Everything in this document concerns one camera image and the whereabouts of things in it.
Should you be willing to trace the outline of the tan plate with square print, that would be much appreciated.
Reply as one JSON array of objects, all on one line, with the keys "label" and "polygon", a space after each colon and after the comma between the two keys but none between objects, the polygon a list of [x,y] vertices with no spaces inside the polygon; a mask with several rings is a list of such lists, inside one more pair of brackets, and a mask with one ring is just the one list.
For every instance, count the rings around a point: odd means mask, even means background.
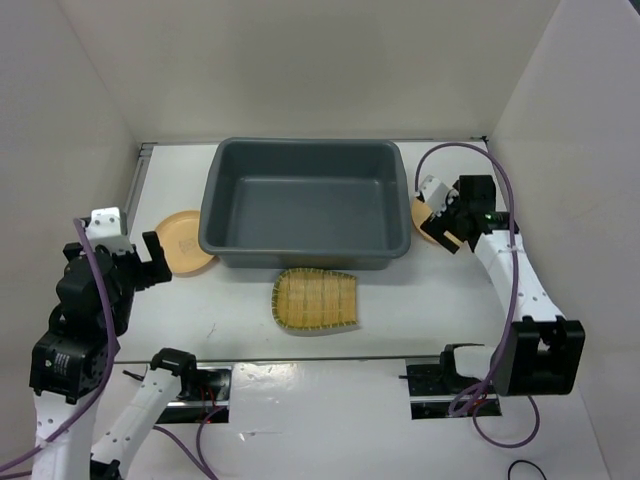
[{"label": "tan plate with square print", "polygon": [[431,208],[423,201],[415,197],[411,203],[411,220],[418,234],[427,242],[436,245],[437,242],[421,229],[421,225],[429,219],[432,214]]}]

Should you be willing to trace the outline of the tan plate with bear print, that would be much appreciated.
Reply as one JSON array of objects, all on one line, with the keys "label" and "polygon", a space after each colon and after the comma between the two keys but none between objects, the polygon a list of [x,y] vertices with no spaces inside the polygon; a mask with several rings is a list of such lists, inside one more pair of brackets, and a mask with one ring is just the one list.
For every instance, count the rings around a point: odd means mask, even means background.
[{"label": "tan plate with bear print", "polygon": [[199,223],[198,210],[184,210],[168,216],[156,226],[155,232],[173,274],[195,273],[214,259],[199,245]]}]

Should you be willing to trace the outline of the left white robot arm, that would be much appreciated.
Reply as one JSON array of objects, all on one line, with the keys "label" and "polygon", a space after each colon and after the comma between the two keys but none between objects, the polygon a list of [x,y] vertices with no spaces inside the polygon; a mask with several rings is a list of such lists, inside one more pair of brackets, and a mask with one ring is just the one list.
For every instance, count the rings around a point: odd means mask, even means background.
[{"label": "left white robot arm", "polygon": [[48,329],[35,344],[29,385],[37,414],[34,479],[123,479],[167,404],[193,396],[199,387],[193,354],[163,348],[155,354],[129,405],[99,441],[93,431],[128,328],[136,293],[171,280],[154,232],[143,235],[151,256],[141,261],[134,245],[69,243],[59,302]]}]

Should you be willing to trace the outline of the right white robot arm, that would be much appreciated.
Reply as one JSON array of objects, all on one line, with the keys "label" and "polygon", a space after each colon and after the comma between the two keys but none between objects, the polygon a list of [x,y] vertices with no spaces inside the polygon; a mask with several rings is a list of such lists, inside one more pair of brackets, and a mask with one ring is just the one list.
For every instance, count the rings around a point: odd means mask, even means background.
[{"label": "right white robot arm", "polygon": [[462,244],[485,268],[507,315],[506,336],[490,361],[490,381],[504,396],[567,395],[574,387],[586,333],[550,299],[510,212],[496,208],[490,175],[462,175],[452,186],[429,175],[417,190],[430,211],[419,229],[451,253]]}]

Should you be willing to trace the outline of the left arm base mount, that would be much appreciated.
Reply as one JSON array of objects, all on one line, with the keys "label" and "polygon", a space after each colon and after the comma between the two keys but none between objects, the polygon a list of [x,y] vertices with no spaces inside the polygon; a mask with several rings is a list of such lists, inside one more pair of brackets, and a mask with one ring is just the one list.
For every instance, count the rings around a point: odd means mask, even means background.
[{"label": "left arm base mount", "polygon": [[158,425],[227,423],[232,386],[232,369],[214,366],[187,369],[188,384],[169,401],[157,419]]}]

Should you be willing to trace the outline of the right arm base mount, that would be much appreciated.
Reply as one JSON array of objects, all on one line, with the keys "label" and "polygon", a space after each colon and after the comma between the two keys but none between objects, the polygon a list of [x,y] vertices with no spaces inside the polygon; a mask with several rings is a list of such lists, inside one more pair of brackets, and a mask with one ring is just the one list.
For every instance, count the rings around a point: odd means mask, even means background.
[{"label": "right arm base mount", "polygon": [[454,397],[479,382],[458,374],[449,353],[409,359],[406,372],[399,378],[406,382],[413,420],[449,418],[449,404]]}]

